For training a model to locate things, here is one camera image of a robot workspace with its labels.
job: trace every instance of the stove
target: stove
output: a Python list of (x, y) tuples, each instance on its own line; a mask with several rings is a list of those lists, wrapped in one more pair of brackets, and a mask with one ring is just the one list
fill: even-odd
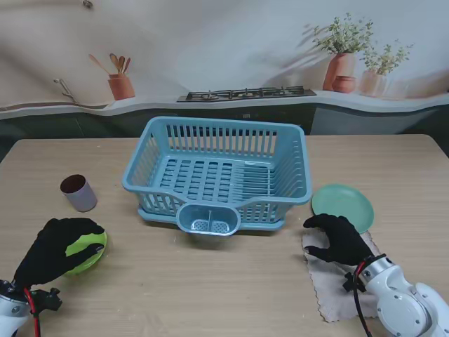
[(181, 96), (177, 102), (225, 102), (231, 100), (255, 100), (259, 98), (284, 98), (284, 97), (302, 97), (315, 96), (310, 89), (304, 89), (302, 86), (283, 86), (280, 88), (258, 88), (242, 90), (221, 90), (221, 91), (199, 91), (189, 93), (187, 96)]

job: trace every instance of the lime green plate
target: lime green plate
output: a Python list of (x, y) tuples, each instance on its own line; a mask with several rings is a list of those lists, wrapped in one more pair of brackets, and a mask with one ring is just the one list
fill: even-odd
[[(73, 254), (76, 254), (85, 248), (87, 248), (91, 244), (102, 244), (106, 248), (107, 243), (107, 235), (106, 232), (102, 234), (89, 234), (89, 235), (82, 235), (74, 244), (71, 244), (67, 247), (65, 250), (66, 256), (71, 256)], [(91, 258), (88, 258), (86, 262), (84, 262), (82, 265), (79, 265), (78, 267), (75, 267), (74, 269), (66, 272), (66, 275), (76, 275), (80, 272), (83, 272), (84, 270), (88, 269), (90, 266), (94, 265), (95, 262), (97, 262), (101, 255), (103, 255), (103, 252), (105, 250), (101, 250), (101, 252), (95, 254)]]
[(374, 222), (370, 201), (350, 186), (323, 186), (312, 197), (311, 207), (316, 215), (327, 213), (346, 217), (360, 234), (366, 232)]

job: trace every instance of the utensil holder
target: utensil holder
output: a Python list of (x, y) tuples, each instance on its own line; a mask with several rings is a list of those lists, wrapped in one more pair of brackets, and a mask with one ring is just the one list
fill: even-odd
[(129, 77), (125, 74), (110, 75), (107, 81), (109, 82), (115, 100), (124, 100), (126, 98), (135, 97), (133, 85), (131, 84)]
[(240, 214), (232, 207), (209, 204), (184, 204), (176, 222), (187, 233), (228, 236), (240, 228)]
[(95, 193), (81, 174), (65, 178), (60, 189), (78, 212), (90, 211), (97, 204)]

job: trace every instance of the blue dish drying rack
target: blue dish drying rack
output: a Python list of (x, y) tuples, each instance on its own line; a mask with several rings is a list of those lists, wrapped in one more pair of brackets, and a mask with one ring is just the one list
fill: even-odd
[(226, 236), (278, 230), (306, 204), (304, 131), (292, 124), (180, 117), (148, 122), (123, 176), (148, 221)]

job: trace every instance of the wooden spoon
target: wooden spoon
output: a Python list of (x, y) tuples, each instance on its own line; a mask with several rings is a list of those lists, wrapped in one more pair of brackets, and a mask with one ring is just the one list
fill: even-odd
[(101, 69), (103, 69), (104, 71), (106, 71), (109, 75), (111, 74), (110, 72), (108, 72), (108, 71), (106, 70), (105, 67), (103, 67), (103, 66), (101, 65), (100, 62), (98, 62), (98, 60), (95, 58), (94, 55), (89, 54), (89, 58), (90, 58), (90, 59), (91, 59), (91, 60), (92, 60), (98, 67), (100, 67)]
[(109, 57), (111, 58), (112, 64), (115, 65), (115, 68), (117, 68), (117, 72), (120, 72), (119, 59), (113, 53), (110, 53)]
[(125, 57), (124, 56), (120, 56), (119, 58), (119, 74), (121, 73), (121, 71), (123, 70), (123, 65), (125, 64)]
[(131, 62), (131, 58), (128, 58), (126, 61), (125, 70), (123, 71), (124, 74), (126, 73), (126, 70), (128, 70), (129, 62)]

